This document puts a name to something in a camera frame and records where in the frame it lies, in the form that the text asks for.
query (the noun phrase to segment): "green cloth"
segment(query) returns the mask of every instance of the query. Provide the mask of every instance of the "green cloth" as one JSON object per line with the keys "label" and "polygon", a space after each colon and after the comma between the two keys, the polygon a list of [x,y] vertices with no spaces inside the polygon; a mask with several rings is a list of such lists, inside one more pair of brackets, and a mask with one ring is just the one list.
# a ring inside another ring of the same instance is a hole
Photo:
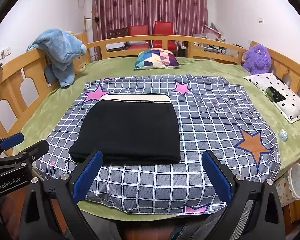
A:
{"label": "green cloth", "polygon": [[[251,82],[243,77],[250,73],[240,65],[221,64],[211,60],[178,58],[181,64],[179,68],[144,69],[133,70],[135,57],[109,58],[88,64],[78,75],[77,80],[68,88],[59,88],[50,93],[23,126],[22,133],[25,140],[14,148],[14,154],[29,147],[33,143],[46,139],[51,131],[58,124],[64,113],[82,93],[86,82],[98,80],[106,77],[124,76],[148,76],[160,74],[186,74],[220,76],[226,78],[230,83],[237,83],[244,86],[249,97],[258,111],[261,113],[272,130],[278,135],[281,129],[288,133],[288,140],[283,142],[277,136],[281,159],[282,175],[290,166],[300,161],[300,120],[293,124],[288,124],[287,120],[279,113],[272,102]],[[79,207],[91,214],[99,217],[127,220],[159,220],[174,217],[174,215],[155,214],[127,214],[115,208],[103,206],[102,204],[81,201]]]}

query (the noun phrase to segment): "white wall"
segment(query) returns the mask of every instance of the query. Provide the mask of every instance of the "white wall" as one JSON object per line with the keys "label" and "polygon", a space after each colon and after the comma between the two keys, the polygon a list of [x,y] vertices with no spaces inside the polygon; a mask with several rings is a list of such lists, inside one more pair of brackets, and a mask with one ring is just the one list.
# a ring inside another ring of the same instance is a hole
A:
{"label": "white wall", "polygon": [[[257,41],[300,64],[300,15],[287,0],[215,0],[216,26],[227,43]],[[258,18],[264,18],[260,24]]]}
{"label": "white wall", "polygon": [[[87,12],[91,17],[91,7],[92,0],[19,0],[0,24],[0,51],[10,47],[12,52],[0,63],[25,53],[28,45],[48,28],[83,32],[83,17]],[[22,83],[21,93],[27,105],[37,97],[32,80]],[[4,127],[10,128],[15,119],[9,104],[0,101],[0,120]]]}
{"label": "white wall", "polygon": [[207,0],[208,26],[213,22],[216,24],[216,0]]}

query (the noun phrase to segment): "white floral pillow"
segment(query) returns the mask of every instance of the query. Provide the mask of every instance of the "white floral pillow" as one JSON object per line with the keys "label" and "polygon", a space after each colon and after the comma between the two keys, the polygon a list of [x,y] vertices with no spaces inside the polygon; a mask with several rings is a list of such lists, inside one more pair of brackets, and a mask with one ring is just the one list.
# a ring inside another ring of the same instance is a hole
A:
{"label": "white floral pillow", "polygon": [[300,97],[275,75],[272,73],[264,73],[244,78],[253,83],[267,96],[270,95],[270,100],[289,123],[300,119]]}

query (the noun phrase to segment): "chair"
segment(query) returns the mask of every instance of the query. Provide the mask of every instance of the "chair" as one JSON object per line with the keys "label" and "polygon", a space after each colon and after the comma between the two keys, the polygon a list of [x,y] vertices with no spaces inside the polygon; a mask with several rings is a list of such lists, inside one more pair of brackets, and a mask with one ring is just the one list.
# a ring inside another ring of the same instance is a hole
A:
{"label": "chair", "polygon": [[128,27],[116,30],[108,30],[108,39],[128,36]]}
{"label": "chair", "polygon": [[[173,25],[171,22],[154,22],[154,34],[169,34],[173,35]],[[162,41],[154,41],[152,44],[153,49],[161,49],[162,48]],[[168,50],[178,50],[177,44],[174,41],[168,41]]]}
{"label": "chair", "polygon": [[[148,35],[148,25],[131,25],[129,26],[129,35]],[[131,45],[127,49],[149,49],[149,45]]]}

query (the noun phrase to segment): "plaid bedsheet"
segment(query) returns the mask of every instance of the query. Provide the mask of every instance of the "plaid bedsheet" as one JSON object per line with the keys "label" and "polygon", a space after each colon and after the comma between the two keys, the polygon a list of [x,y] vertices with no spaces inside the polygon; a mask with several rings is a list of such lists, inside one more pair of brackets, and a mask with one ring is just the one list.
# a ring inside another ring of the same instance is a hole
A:
{"label": "plaid bedsheet", "polygon": [[[86,83],[48,136],[49,152],[35,163],[45,179],[56,179],[74,169],[76,163],[68,150],[78,137],[85,115],[105,92],[167,94],[178,117],[181,162],[103,166],[87,194],[90,201],[128,213],[207,214],[225,203],[219,200],[202,168],[205,150],[211,149],[234,174],[249,180],[274,179],[280,169],[275,134],[243,86],[217,76],[132,76]],[[264,152],[250,148],[250,139],[260,143]]]}

